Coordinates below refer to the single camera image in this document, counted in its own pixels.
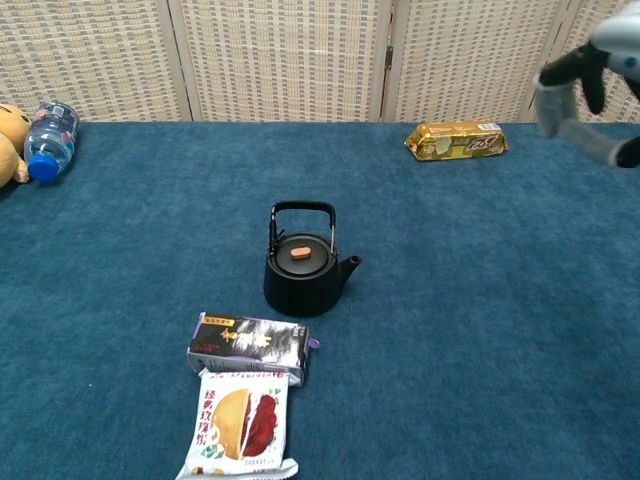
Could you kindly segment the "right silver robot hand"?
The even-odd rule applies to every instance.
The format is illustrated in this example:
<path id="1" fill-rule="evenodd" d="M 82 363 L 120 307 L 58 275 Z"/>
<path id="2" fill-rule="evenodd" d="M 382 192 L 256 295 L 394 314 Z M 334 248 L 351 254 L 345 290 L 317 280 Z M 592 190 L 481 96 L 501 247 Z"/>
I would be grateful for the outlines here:
<path id="1" fill-rule="evenodd" d="M 535 79 L 537 123 L 547 139 L 560 136 L 591 159 L 613 167 L 639 166 L 639 139 L 619 140 L 578 118 L 574 85 L 593 114 L 605 107 L 603 72 L 621 76 L 639 95 L 639 3 L 631 1 L 604 20 L 586 43 L 546 64 Z"/>

